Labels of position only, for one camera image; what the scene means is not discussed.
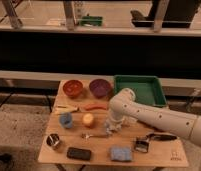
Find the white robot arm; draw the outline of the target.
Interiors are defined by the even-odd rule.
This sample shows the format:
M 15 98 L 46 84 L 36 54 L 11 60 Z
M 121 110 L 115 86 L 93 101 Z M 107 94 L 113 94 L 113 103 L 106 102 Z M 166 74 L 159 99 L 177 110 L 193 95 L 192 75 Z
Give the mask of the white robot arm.
M 140 104 L 135 98 L 132 89 L 124 88 L 110 99 L 108 122 L 111 130 L 119 130 L 124 118 L 132 117 L 201 147 L 201 116 Z

